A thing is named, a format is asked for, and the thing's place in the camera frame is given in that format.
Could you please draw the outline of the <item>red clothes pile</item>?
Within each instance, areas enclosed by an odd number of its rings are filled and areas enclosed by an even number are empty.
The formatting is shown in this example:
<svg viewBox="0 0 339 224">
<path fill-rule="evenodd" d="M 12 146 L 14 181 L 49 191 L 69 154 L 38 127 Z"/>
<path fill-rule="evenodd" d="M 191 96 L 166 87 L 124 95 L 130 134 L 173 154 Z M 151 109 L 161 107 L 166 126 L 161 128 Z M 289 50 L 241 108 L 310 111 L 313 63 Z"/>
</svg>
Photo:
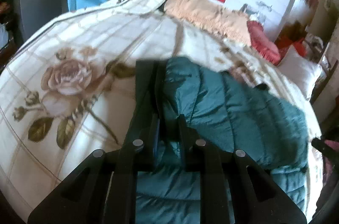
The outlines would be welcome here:
<svg viewBox="0 0 339 224">
<path fill-rule="evenodd" d="M 283 27 L 275 41 L 282 58 L 286 55 L 290 46 L 292 46 L 300 56 L 306 56 L 306 48 L 303 45 L 306 36 L 304 29 L 305 26 L 302 26 L 299 21 L 295 21 L 293 24 L 287 23 Z"/>
</svg>

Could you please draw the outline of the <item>beige frilled pillow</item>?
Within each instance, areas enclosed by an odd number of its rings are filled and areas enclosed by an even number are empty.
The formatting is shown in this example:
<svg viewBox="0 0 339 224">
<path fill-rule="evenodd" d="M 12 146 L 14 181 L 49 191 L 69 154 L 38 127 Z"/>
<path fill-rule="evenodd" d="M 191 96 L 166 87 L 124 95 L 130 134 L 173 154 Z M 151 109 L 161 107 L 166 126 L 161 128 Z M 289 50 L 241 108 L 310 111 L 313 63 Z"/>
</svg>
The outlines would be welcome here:
<svg viewBox="0 0 339 224">
<path fill-rule="evenodd" d="M 248 15 L 229 10 L 209 0 L 167 0 L 165 13 L 183 19 L 213 35 L 251 45 Z"/>
</svg>

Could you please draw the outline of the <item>white pillow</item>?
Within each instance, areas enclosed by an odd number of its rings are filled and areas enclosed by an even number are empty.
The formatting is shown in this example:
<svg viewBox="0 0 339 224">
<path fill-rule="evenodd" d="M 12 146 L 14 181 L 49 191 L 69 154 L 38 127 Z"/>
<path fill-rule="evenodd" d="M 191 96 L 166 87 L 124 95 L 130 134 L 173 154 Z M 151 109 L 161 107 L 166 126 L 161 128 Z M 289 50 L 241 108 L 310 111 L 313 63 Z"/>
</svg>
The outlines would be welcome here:
<svg viewBox="0 0 339 224">
<path fill-rule="evenodd" d="M 306 100 L 310 100 L 315 83 L 321 75 L 320 64 L 311 62 L 290 46 L 284 58 L 278 64 L 279 71 L 291 80 L 303 93 Z"/>
</svg>

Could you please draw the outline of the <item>dark green puffer jacket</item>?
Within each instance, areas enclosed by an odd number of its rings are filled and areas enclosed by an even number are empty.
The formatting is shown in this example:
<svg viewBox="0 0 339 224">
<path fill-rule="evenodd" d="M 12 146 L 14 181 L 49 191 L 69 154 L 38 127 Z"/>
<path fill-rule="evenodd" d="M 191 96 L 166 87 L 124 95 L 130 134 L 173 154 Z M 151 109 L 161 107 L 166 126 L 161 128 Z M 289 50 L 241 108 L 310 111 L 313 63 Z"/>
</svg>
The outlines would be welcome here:
<svg viewBox="0 0 339 224">
<path fill-rule="evenodd" d="M 267 88 L 237 82 L 187 58 L 166 61 L 157 164 L 140 172 L 137 223 L 200 223 L 200 174 L 182 164 L 178 117 L 226 152 L 242 149 L 302 211 L 307 125 L 296 106 Z"/>
</svg>

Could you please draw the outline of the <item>red frilled pillow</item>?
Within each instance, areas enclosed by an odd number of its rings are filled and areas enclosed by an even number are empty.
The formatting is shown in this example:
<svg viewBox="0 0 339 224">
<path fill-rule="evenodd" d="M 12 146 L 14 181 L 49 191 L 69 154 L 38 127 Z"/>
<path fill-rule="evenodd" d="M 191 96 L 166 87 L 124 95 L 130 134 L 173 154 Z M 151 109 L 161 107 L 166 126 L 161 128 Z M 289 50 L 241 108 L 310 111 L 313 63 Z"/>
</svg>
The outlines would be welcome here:
<svg viewBox="0 0 339 224">
<path fill-rule="evenodd" d="M 257 21 L 247 21 L 251 45 L 268 62 L 277 65 L 281 60 L 278 47 L 265 35 L 262 25 Z"/>
</svg>

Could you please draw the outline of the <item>floral cream bed quilt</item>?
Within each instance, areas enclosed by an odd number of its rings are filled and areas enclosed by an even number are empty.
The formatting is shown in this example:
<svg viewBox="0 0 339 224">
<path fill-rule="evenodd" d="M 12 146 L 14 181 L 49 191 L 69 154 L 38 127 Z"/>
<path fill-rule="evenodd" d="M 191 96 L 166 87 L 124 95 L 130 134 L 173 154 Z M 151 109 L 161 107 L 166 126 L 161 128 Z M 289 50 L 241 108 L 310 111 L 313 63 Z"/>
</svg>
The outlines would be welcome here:
<svg viewBox="0 0 339 224">
<path fill-rule="evenodd" d="M 160 11 L 165 0 L 127 0 L 68 12 L 40 28 L 1 73 L 1 193 L 27 221 L 37 205 L 96 149 L 117 150 L 136 106 L 139 59 L 185 57 L 204 70 L 234 71 L 249 86 L 303 111 L 294 136 L 308 149 L 302 164 L 282 161 L 289 134 L 250 130 L 241 137 L 251 157 L 275 166 L 275 182 L 311 219 L 322 188 L 322 159 L 311 146 L 320 126 L 300 88 L 254 48 L 220 38 Z"/>
</svg>

